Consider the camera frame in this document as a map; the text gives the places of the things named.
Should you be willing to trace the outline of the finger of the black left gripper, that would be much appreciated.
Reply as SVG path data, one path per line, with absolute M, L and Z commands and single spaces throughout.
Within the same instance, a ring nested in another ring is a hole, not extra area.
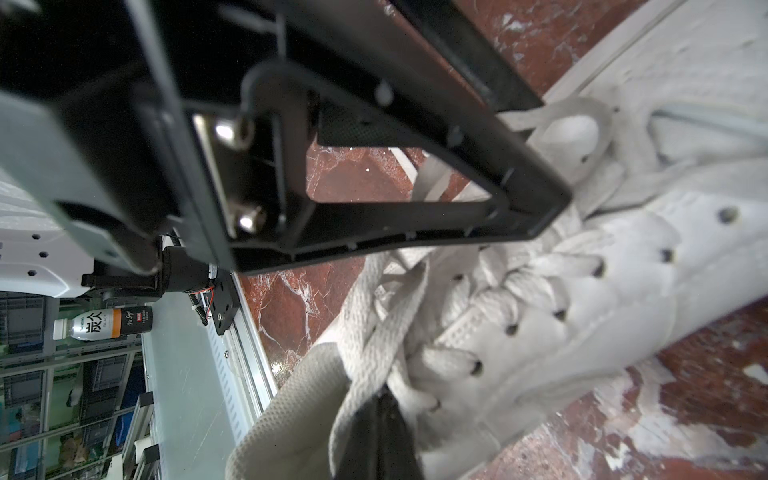
M 450 75 L 374 1 L 183 1 L 183 238 L 223 268 L 264 273 L 422 245 L 528 240 L 570 189 L 495 115 L 539 98 L 452 5 L 405 4 Z M 426 156 L 408 202 L 322 202 L 312 145 Z

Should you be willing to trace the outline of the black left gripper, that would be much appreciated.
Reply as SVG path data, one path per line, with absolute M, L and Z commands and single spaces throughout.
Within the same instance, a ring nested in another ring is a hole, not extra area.
M 214 1 L 5 1 L 1 164 L 90 256 L 156 271 L 178 229 L 233 269 L 195 116 L 230 113 Z

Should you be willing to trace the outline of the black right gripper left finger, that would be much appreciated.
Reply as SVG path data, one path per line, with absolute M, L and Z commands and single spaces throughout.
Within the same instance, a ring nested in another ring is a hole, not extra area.
M 378 407 L 379 400 L 374 396 L 355 413 L 335 480 L 378 478 Z

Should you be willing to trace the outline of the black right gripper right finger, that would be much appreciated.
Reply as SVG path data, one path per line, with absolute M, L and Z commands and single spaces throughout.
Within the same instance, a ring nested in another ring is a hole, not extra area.
M 383 389 L 377 401 L 377 478 L 418 480 L 423 478 L 413 437 L 397 400 Z

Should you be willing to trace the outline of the white shoelace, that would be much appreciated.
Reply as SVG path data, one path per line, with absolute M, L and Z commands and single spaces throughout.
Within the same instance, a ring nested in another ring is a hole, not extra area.
M 606 159 L 612 109 L 571 97 L 501 118 L 515 131 L 529 131 L 531 147 L 565 169 L 574 200 L 530 241 L 402 249 L 367 259 L 337 320 L 350 385 L 329 436 L 333 473 L 355 413 L 383 389 L 397 400 L 416 448 L 440 446 L 466 430 L 470 410 L 457 388 L 492 372 L 491 351 L 478 335 L 515 337 L 527 313 L 567 320 L 566 281 L 604 273 L 600 256 L 572 246 L 623 178 L 622 168 Z

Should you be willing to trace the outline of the white sneaker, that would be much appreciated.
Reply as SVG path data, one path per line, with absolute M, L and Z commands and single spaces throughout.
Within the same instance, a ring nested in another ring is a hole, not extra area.
M 525 242 L 369 255 L 230 455 L 329 479 L 390 392 L 426 479 L 465 479 L 624 368 L 767 293 L 767 5 L 652 1 L 504 112 L 573 188 Z

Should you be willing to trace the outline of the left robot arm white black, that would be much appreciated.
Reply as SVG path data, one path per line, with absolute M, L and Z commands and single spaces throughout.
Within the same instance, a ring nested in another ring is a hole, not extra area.
M 402 247 L 522 241 L 570 203 L 503 110 L 541 102 L 451 1 L 5 1 L 1 286 L 135 293 L 177 230 L 259 274 Z M 314 146 L 420 148 L 477 202 L 328 202 Z

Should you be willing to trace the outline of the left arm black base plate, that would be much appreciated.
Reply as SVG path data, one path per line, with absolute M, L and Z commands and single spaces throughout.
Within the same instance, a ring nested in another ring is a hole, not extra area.
M 191 293 L 189 299 L 202 325 L 211 326 L 218 336 L 229 330 L 241 310 L 233 274 L 218 267 L 209 268 L 208 285 Z

